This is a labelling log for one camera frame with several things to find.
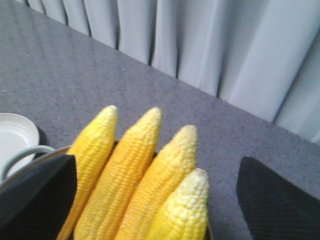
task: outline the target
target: corn cob tip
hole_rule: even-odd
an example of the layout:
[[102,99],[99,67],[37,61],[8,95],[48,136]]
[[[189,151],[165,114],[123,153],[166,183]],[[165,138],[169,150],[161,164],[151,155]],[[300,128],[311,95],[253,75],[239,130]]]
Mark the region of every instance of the corn cob tip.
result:
[[118,118],[118,110],[115,106],[109,105],[103,108],[96,116],[96,119],[101,119],[104,121],[105,119],[114,119]]
[[185,125],[183,126],[173,137],[171,142],[177,142],[177,143],[190,143],[198,142],[198,130],[194,125]]
[[179,188],[185,192],[194,194],[194,191],[201,192],[206,197],[209,191],[209,178],[205,170],[195,168],[185,179],[181,182]]
[[162,111],[159,107],[149,109],[136,123],[136,125],[145,126],[146,123],[159,125],[161,123]]
[[106,106],[105,108],[103,108],[103,109],[100,111],[99,115],[100,115],[100,114],[104,114],[104,113],[117,114],[117,113],[118,113],[118,109],[117,109],[117,107],[114,106],[114,105],[109,105],[109,106]]

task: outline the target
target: yellow corn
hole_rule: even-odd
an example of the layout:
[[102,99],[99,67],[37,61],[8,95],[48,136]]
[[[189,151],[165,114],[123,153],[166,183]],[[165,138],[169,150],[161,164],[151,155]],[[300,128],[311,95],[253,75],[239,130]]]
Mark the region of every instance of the yellow corn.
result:
[[208,191],[206,171],[196,168],[161,206],[145,240],[203,240]]
[[75,156],[77,189],[73,205],[57,240],[68,239],[97,183],[115,142],[117,118],[115,106],[104,108],[81,131],[66,153]]
[[186,125],[159,152],[125,211],[115,240],[144,240],[156,211],[196,167],[197,128]]
[[75,240],[113,240],[123,214],[155,153],[161,125],[157,107],[129,128],[115,147],[74,231]]

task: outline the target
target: table surface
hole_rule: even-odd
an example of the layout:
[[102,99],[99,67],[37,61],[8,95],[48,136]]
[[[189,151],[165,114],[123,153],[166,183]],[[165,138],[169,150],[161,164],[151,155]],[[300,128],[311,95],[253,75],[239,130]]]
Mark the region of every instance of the table surface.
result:
[[320,147],[174,79],[15,0],[0,1],[0,112],[34,121],[54,148],[70,145],[104,107],[118,108],[116,138],[159,106],[158,150],[198,127],[197,164],[208,171],[215,240],[252,239],[236,196],[251,156],[320,199]]

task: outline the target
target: speckled countertop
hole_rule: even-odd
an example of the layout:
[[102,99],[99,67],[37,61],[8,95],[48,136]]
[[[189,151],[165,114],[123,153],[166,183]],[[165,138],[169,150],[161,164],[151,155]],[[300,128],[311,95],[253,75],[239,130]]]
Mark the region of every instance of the speckled countertop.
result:
[[158,149],[185,124],[199,129],[215,240],[251,239],[236,197],[243,156],[256,157],[320,199],[320,147],[144,65],[14,0],[0,1],[0,112],[35,122],[50,146],[70,145],[106,105],[117,139],[147,109],[163,109]]

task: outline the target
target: white curtain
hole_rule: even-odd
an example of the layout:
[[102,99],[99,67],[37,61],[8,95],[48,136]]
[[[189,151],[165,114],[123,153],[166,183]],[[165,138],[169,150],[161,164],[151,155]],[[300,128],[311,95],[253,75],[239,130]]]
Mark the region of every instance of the white curtain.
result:
[[18,0],[320,144],[319,0]]

